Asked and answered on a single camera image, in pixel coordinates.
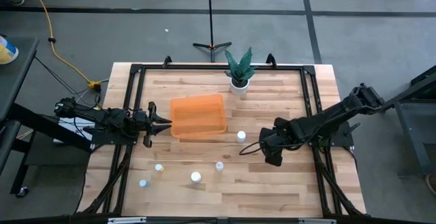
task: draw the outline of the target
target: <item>white pot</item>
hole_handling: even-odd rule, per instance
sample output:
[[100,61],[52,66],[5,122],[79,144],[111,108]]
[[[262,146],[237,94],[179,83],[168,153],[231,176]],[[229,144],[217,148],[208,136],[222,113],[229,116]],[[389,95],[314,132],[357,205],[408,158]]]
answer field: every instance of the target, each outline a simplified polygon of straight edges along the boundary
[[248,91],[248,86],[250,85],[250,80],[248,80],[247,85],[242,88],[236,87],[233,85],[232,79],[230,78],[230,92],[235,95],[244,95]]

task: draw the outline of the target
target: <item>orange container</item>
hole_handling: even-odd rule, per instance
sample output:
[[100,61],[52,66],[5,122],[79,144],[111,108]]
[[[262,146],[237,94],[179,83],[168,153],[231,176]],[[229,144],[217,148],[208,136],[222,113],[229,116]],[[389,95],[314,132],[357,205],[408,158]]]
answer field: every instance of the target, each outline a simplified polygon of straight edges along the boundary
[[223,133],[227,127],[222,95],[172,99],[171,134],[176,138],[199,138]]

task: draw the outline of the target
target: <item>microphone stand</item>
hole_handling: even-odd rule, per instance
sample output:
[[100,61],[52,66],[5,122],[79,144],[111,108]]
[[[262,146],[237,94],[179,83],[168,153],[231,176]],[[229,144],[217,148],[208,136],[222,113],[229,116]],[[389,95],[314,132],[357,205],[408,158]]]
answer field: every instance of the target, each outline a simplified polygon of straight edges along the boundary
[[211,62],[214,63],[215,62],[215,51],[216,51],[216,49],[218,49],[219,47],[231,46],[232,43],[231,42],[227,42],[227,43],[217,44],[217,45],[213,44],[212,0],[209,0],[209,23],[211,25],[211,44],[210,45],[206,45],[206,44],[193,43],[192,45],[195,46],[195,47],[203,47],[203,48],[206,48],[206,49],[210,50],[210,52],[211,52]]

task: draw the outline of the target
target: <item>gray floor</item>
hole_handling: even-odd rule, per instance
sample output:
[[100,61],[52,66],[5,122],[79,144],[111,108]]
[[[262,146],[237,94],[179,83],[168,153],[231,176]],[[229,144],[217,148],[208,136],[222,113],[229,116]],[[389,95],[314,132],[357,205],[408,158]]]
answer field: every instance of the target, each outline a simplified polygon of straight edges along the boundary
[[[51,6],[206,9],[207,0],[44,0]],[[313,10],[436,12],[436,0],[311,0]],[[28,5],[37,6],[36,0]],[[303,10],[302,0],[213,0],[222,10]],[[94,80],[108,78],[115,61],[208,62],[192,42],[208,43],[208,17],[201,14],[51,14],[58,52]],[[253,47],[253,60],[272,52],[280,63],[313,63],[305,16],[216,15],[215,42],[232,41],[236,56]],[[361,82],[389,99],[411,78],[433,66],[436,18],[315,17],[323,63],[333,64],[339,92],[346,96]],[[42,13],[0,12],[1,32],[41,39],[38,57],[78,90],[85,83],[58,62],[46,41]],[[222,52],[218,61],[225,61]],[[69,93],[39,63],[31,71],[18,102],[52,114],[53,103]],[[92,94],[85,99],[91,101]],[[367,212],[374,217],[436,222],[436,198],[423,179],[400,180],[396,173],[413,164],[394,111],[358,116],[354,132],[359,177]],[[8,193],[18,162],[13,154],[0,177],[0,219],[72,213],[83,184],[83,167],[32,168],[24,199]]]

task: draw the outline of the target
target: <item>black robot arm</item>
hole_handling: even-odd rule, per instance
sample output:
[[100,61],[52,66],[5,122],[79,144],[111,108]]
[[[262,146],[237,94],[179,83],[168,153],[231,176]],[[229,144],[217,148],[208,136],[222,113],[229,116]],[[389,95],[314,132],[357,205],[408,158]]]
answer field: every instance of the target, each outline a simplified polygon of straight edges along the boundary
[[171,123],[168,119],[156,114],[156,105],[149,103],[149,113],[144,110],[124,110],[120,108],[95,109],[76,103],[74,97],[63,98],[56,103],[54,113],[60,118],[83,118],[95,123],[94,127],[84,130],[93,135],[94,144],[136,144],[140,131],[145,131],[143,144],[151,147],[150,137],[168,129]]
[[328,139],[339,125],[357,114],[373,114],[383,103],[372,87],[361,84],[343,101],[316,115],[290,121],[276,118],[272,129],[262,128],[260,132],[259,145],[265,162],[280,166],[283,149],[297,150],[306,143]]

